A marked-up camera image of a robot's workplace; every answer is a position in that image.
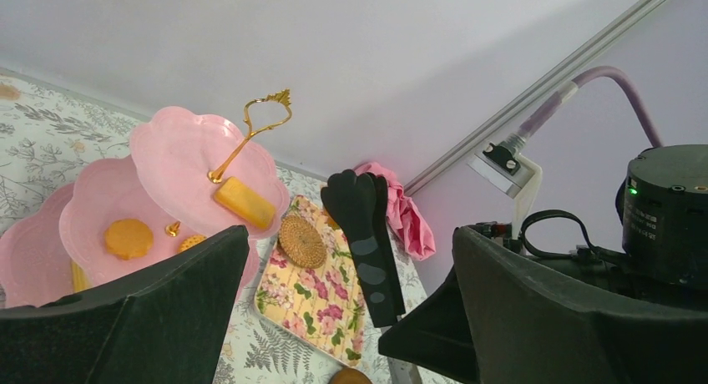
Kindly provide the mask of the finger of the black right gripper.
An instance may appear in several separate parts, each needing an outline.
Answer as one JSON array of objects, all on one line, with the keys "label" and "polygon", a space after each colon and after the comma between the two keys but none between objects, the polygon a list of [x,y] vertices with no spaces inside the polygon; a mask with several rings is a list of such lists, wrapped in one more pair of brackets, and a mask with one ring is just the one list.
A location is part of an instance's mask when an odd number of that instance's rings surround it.
[{"label": "finger of the black right gripper", "polygon": [[379,353],[461,383],[479,383],[476,351],[455,270],[419,306],[383,333]]}]

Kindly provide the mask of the small orange cookie toy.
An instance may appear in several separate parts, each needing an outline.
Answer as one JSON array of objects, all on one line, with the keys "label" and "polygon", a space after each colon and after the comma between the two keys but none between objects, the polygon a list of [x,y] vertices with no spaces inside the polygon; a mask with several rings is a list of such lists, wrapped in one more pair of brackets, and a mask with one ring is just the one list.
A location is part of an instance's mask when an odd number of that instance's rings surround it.
[{"label": "small orange cookie toy", "polygon": [[189,236],[181,242],[181,244],[178,248],[178,252],[182,253],[182,252],[200,244],[201,242],[203,242],[205,240],[206,240],[206,236],[204,236],[204,235]]}]

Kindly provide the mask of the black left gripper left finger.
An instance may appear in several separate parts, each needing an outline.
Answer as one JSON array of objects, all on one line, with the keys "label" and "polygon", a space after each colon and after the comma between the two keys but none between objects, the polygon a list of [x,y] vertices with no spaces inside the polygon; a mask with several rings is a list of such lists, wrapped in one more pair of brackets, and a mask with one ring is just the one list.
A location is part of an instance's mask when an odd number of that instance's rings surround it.
[{"label": "black left gripper left finger", "polygon": [[212,382],[249,250],[232,226],[107,284],[2,310],[2,382]]}]

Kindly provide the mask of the round woven brown coaster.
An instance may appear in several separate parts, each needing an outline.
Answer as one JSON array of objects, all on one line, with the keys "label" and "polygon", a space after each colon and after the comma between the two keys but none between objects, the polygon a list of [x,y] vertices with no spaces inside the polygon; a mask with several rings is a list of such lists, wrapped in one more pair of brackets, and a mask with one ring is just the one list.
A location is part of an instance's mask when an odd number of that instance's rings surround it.
[{"label": "round woven brown coaster", "polygon": [[281,222],[279,243],[292,262],[302,268],[316,269],[326,261],[326,246],[316,228],[298,215]]}]

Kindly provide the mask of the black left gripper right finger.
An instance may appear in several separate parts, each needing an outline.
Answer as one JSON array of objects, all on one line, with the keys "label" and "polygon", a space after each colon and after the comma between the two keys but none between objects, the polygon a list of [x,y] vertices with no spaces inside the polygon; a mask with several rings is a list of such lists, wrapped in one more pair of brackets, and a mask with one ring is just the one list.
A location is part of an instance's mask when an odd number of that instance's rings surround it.
[{"label": "black left gripper right finger", "polygon": [[468,227],[452,253],[482,382],[706,382],[704,311],[587,285]]}]

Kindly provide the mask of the crumpled pink cloth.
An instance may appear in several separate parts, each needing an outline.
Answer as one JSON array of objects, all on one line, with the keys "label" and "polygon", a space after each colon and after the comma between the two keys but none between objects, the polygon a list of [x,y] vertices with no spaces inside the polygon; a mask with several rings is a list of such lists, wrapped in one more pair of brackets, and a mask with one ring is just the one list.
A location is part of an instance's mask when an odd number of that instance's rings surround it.
[{"label": "crumpled pink cloth", "polygon": [[415,261],[423,261],[436,253],[434,234],[412,197],[405,194],[396,174],[377,162],[360,164],[357,174],[371,173],[383,177],[387,188],[387,222],[405,251]]}]

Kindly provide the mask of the floral rectangular serving tray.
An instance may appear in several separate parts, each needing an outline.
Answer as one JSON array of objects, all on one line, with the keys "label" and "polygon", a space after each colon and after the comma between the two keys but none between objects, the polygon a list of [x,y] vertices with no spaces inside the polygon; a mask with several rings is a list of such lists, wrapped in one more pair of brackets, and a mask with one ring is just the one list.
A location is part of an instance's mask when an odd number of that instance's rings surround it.
[{"label": "floral rectangular serving tray", "polygon": [[255,307],[268,321],[345,366],[362,360],[366,302],[345,236],[328,215],[297,195],[286,218],[299,218],[321,238],[322,265],[298,265],[276,243],[255,290]]}]

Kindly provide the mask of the yellow cake piece toy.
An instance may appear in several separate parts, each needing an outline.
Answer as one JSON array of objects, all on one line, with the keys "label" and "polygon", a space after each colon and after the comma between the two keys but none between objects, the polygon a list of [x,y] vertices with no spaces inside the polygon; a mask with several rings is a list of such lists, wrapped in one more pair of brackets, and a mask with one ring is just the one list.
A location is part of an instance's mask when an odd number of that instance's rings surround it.
[{"label": "yellow cake piece toy", "polygon": [[80,268],[80,266],[74,261],[71,262],[70,266],[72,273],[73,292],[78,293],[90,289],[92,285],[90,284],[89,280],[87,279],[85,273]]}]

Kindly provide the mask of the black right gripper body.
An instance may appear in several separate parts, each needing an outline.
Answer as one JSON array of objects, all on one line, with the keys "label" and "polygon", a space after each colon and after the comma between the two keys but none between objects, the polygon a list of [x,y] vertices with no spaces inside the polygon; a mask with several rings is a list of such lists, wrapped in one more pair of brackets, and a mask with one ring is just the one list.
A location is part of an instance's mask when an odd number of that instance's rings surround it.
[{"label": "black right gripper body", "polygon": [[[534,223],[553,218],[578,223],[584,243],[567,254],[551,253],[531,245],[524,237],[526,230]],[[543,210],[532,213],[523,220],[517,238],[512,237],[513,226],[510,223],[480,222],[470,228],[514,254],[519,255],[526,250],[530,260],[602,290],[664,306],[689,310],[707,308],[706,291],[666,284],[640,275],[630,268],[627,255],[592,244],[584,223],[567,211]]]}]

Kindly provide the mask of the round orange cookie toy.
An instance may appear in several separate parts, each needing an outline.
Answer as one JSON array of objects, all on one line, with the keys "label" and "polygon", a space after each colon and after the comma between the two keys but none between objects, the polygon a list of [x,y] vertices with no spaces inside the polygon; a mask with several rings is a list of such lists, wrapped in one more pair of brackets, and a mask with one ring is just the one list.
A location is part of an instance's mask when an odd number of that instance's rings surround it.
[{"label": "round orange cookie toy", "polygon": [[130,260],[148,254],[154,244],[154,234],[141,220],[116,220],[104,232],[104,243],[110,254]]}]

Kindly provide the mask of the brown saucer right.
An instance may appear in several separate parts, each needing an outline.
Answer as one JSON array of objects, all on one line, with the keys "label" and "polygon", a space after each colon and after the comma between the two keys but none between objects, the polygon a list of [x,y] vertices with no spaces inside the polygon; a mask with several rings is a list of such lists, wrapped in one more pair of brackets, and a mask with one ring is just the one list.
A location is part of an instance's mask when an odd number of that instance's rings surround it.
[{"label": "brown saucer right", "polygon": [[335,373],[328,384],[372,384],[372,381],[361,371],[348,367]]}]

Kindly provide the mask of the pink three-tier cake stand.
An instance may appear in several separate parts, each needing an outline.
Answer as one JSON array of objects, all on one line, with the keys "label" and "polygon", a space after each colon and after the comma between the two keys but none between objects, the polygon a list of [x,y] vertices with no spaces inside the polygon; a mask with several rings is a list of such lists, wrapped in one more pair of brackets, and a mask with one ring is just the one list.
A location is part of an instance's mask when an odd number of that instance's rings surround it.
[{"label": "pink three-tier cake stand", "polygon": [[[71,262],[92,286],[168,259],[192,235],[211,236],[232,225],[248,232],[243,281],[255,275],[255,243],[273,236],[291,197],[271,155],[229,120],[181,107],[158,111],[130,136],[123,158],[88,164],[73,182],[48,195],[38,210],[1,238],[1,285],[7,307],[42,306],[73,293]],[[211,174],[235,177],[276,208],[271,226],[258,229],[219,205]],[[116,220],[143,221],[154,234],[144,257],[122,260],[105,247]]]}]

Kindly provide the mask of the yellow rectangular biscuit toy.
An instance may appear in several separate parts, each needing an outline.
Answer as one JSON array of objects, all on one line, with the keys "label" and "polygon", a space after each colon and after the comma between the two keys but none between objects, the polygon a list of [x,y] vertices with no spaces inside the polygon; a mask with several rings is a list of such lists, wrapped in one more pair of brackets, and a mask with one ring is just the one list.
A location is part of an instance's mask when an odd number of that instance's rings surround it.
[{"label": "yellow rectangular biscuit toy", "polygon": [[258,229],[267,229],[276,215],[275,206],[248,185],[230,177],[214,193],[215,201]]}]

